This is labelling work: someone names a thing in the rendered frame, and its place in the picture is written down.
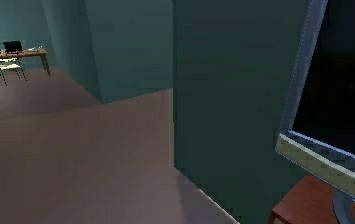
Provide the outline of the brown wooden desk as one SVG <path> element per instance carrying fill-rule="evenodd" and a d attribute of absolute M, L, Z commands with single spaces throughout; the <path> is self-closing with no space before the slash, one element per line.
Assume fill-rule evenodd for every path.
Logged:
<path fill-rule="evenodd" d="M 6 53 L 0 51 L 0 59 L 8 59 L 8 58 L 23 58 L 23 57 L 39 57 L 41 59 L 42 66 L 48 75 L 51 75 L 50 67 L 47 59 L 47 52 L 45 49 L 41 49 L 39 51 L 27 51 L 23 50 L 18 53 Z"/>

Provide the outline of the red-brown wooden television stand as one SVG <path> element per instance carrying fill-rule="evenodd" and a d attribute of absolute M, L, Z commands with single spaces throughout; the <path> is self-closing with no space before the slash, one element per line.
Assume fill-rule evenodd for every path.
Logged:
<path fill-rule="evenodd" d="M 355 224 L 354 199 L 308 174 L 272 208 L 268 224 L 341 224 L 345 214 Z"/>

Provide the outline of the grey framed television set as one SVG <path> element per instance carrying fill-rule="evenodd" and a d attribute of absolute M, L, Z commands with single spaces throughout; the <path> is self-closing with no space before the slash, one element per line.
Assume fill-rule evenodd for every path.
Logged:
<path fill-rule="evenodd" d="M 275 151 L 332 187 L 355 224 L 355 0 L 309 0 Z"/>

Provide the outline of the white chair with black legs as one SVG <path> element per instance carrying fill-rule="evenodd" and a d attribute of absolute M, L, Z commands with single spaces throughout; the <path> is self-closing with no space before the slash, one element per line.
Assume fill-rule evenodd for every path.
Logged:
<path fill-rule="evenodd" d="M 6 71 L 15 71 L 18 78 L 23 77 L 24 80 L 27 80 L 18 58 L 0 59 L 0 81 L 3 81 L 4 84 L 7 84 L 5 79 Z"/>

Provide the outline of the black laptop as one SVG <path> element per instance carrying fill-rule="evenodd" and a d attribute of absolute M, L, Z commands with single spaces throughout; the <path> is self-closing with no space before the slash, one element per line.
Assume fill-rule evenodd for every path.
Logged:
<path fill-rule="evenodd" d="M 7 53 L 17 53 L 23 51 L 20 41 L 5 41 L 3 42 L 3 45 Z"/>

